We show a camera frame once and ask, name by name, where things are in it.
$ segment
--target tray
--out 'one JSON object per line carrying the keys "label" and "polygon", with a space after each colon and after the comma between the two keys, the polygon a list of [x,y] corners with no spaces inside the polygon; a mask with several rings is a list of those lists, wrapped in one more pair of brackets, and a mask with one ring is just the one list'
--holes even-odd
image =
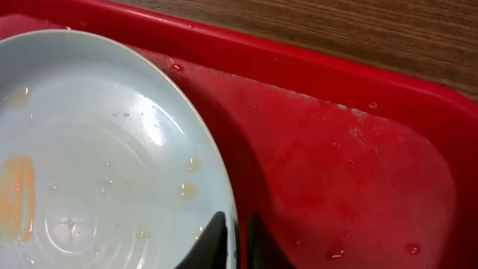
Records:
{"label": "tray", "polygon": [[89,31],[164,70],[217,142],[242,242],[258,213],[297,268],[478,268],[478,107],[452,90],[107,1],[0,16],[0,38]]}

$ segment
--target white plate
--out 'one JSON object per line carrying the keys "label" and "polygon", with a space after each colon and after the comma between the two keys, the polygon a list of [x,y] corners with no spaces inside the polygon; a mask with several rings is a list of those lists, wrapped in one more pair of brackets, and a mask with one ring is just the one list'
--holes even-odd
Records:
{"label": "white plate", "polygon": [[11,160],[26,175],[31,160],[35,175],[33,185],[25,176],[18,233],[15,213],[5,214],[14,191],[1,192],[14,168],[1,172],[1,268],[174,268],[216,211],[229,228],[227,268],[236,267],[235,204],[217,147],[184,94],[138,53],[79,31],[21,34],[0,42],[0,94],[0,166]]}

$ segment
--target orange stain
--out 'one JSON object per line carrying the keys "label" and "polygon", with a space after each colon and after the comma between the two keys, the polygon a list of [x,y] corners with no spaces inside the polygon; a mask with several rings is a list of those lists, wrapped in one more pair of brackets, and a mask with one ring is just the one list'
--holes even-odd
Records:
{"label": "orange stain", "polygon": [[[27,214],[24,221],[24,199]],[[4,163],[0,176],[0,237],[10,240],[31,238],[35,218],[34,168],[28,156],[14,156]]]}

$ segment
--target black object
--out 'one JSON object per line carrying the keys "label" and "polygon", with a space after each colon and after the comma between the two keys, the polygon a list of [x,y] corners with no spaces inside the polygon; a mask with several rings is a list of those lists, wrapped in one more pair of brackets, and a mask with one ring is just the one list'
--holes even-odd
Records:
{"label": "black object", "polygon": [[226,258],[226,216],[224,212],[218,211],[176,269],[224,269]]}
{"label": "black object", "polygon": [[295,269],[257,215],[247,227],[247,268]]}

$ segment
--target wood grain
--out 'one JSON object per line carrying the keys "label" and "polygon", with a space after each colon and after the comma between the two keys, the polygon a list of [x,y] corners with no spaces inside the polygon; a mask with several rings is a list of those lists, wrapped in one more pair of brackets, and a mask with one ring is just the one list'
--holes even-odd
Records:
{"label": "wood grain", "polygon": [[115,0],[443,84],[478,102],[477,0]]}

